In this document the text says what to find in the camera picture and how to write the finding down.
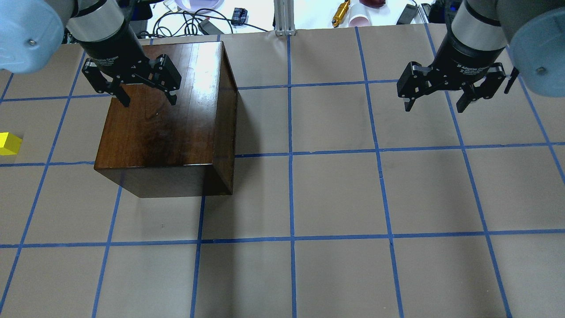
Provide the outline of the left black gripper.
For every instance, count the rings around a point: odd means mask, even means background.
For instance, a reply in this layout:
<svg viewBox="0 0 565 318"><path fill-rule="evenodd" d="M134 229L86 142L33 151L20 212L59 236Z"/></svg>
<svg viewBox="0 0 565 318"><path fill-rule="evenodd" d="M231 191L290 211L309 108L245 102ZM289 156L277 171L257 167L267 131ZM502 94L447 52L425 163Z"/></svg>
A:
<svg viewBox="0 0 565 318"><path fill-rule="evenodd" d="M124 107L129 107L131 99L122 88L121 81L125 84L146 84L164 92L168 102L176 105L181 74L167 54L161 54L155 60L147 58L130 27L120 28L107 39L79 41L79 44L90 57L83 64L82 73L97 93L109 93Z"/></svg>

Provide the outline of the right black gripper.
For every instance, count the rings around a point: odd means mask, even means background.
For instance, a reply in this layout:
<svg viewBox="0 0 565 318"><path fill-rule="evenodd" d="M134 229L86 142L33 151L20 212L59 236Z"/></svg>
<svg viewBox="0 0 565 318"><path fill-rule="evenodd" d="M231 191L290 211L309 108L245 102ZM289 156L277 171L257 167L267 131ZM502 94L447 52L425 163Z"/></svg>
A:
<svg viewBox="0 0 565 318"><path fill-rule="evenodd" d="M502 51L470 48L454 34L446 34L431 65L409 62L398 79L397 95L403 99L404 110L411 111L416 99L434 93L437 85L451 91L462 88L463 94L456 103L458 113L478 99L492 98L506 78L503 64L495 63ZM475 87L474 83L484 76L484 81Z"/></svg>

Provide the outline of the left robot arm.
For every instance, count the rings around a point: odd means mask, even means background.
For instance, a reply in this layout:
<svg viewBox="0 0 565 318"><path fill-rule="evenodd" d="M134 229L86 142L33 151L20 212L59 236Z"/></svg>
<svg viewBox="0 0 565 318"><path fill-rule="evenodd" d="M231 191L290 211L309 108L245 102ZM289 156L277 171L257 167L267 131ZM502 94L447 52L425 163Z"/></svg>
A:
<svg viewBox="0 0 565 318"><path fill-rule="evenodd" d="M87 54L82 73L97 93L130 105L125 84L159 89L171 105L182 77L166 54L148 58L130 26L138 4L125 14L115 0L3 0L0 3L0 66L13 74L45 67L65 31Z"/></svg>

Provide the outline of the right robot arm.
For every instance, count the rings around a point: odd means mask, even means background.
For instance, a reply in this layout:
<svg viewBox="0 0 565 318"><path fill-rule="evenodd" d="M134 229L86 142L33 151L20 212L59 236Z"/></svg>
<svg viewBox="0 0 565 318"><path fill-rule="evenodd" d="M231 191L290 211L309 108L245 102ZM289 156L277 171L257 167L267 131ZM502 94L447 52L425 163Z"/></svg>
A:
<svg viewBox="0 0 565 318"><path fill-rule="evenodd" d="M490 99L506 77L496 60L507 48L513 71L541 96L564 97L565 8L562 0L464 0L428 67L410 62L397 82L410 111L415 100L436 91L462 91L459 113Z"/></svg>

